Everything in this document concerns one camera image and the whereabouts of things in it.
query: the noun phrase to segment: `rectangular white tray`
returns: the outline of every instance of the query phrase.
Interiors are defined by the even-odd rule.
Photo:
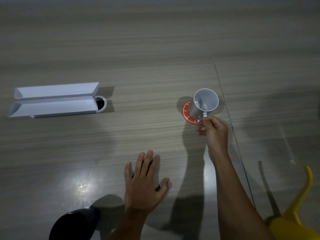
[[[51,117],[96,113],[98,106],[91,96],[51,98],[17,101],[12,105],[9,117]]]
[[[98,82],[20,87],[14,91],[14,98],[20,101],[45,98],[70,98],[94,96],[98,91]]]

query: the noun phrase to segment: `black object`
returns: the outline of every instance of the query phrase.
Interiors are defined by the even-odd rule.
[[[90,206],[60,217],[53,225],[49,240],[90,240],[100,220],[100,212]]]

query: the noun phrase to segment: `orange coaster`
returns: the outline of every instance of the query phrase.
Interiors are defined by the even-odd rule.
[[[188,109],[189,109],[189,104],[190,101],[187,101],[183,106],[182,106],[182,116],[184,117],[184,119],[186,121],[188,121],[190,124],[196,125],[197,124],[197,120],[195,120],[194,118],[190,117],[189,113],[188,113]]]

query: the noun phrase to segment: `person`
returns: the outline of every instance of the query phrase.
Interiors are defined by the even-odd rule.
[[[205,136],[209,157],[214,164],[217,181],[218,222],[221,239],[274,240],[268,227],[249,200],[228,154],[228,127],[216,117],[202,118],[196,129]],[[125,166],[125,216],[109,240],[138,240],[147,216],[163,200],[169,189],[169,178],[157,192],[153,188],[153,176],[160,159],[149,150],[140,153],[134,176],[131,163]]]

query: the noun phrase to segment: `yellow watering can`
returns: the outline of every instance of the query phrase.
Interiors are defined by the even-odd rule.
[[[299,220],[297,211],[306,197],[313,182],[313,175],[310,167],[304,166],[307,182],[304,188],[297,195],[285,213],[271,221],[269,229],[276,240],[320,240],[320,234],[303,226]]]

